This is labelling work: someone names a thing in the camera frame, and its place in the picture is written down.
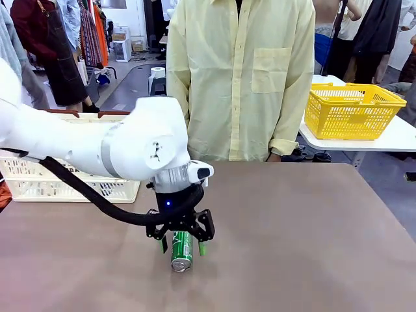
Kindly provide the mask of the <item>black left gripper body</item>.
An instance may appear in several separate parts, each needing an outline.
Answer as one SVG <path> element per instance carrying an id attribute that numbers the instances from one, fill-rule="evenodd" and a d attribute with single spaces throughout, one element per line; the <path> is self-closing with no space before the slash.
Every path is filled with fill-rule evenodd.
<path id="1" fill-rule="evenodd" d="M 188 228 L 196 225 L 195 207 L 203 198 L 203 187 L 187 187 L 178 192 L 156 192 L 157 208 L 162 222 L 155 225 L 178 225 Z"/>

